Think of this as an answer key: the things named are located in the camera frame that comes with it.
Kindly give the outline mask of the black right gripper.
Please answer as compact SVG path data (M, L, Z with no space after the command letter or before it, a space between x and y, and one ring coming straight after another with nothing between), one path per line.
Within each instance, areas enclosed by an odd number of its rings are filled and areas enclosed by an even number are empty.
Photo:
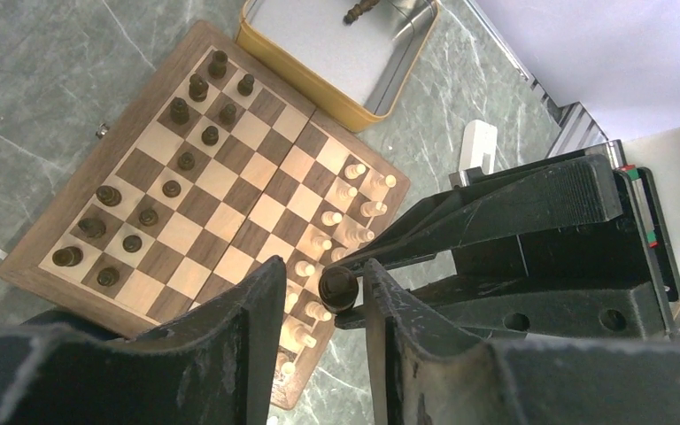
M560 155L425 197L332 265L361 275L370 259L394 269L450 249L460 274L607 280L396 287L390 306L368 312L354 305L338 314L336 326L366 328L389 313L416 336L461 328L480 337L502 331L650 339L665 336L666 321L653 284L645 281L660 284L668 301L680 299L653 171L629 164L614 173L601 154Z

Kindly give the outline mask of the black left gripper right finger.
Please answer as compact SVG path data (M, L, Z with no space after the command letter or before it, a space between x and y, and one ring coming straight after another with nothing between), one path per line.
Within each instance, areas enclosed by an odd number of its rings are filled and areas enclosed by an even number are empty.
M680 344L482 339L363 272L377 424L680 424Z

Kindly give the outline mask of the dark pawn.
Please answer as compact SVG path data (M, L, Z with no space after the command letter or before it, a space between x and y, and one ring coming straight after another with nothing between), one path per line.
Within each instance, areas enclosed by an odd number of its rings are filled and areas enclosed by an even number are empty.
M177 167L180 170L189 171L196 165L196 159L190 151L183 152L177 159Z

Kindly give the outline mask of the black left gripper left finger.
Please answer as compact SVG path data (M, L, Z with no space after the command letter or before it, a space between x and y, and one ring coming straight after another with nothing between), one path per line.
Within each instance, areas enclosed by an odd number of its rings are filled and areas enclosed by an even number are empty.
M263 424L285 291L275 256L131 340L0 327L0 424Z

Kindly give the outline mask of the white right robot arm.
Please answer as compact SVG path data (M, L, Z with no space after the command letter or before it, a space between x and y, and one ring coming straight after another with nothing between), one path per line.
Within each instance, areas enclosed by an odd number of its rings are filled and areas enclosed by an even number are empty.
M477 335L680 338L680 127L463 176L325 269L339 328L365 324L368 261L391 270L448 251L455 273L413 294Z

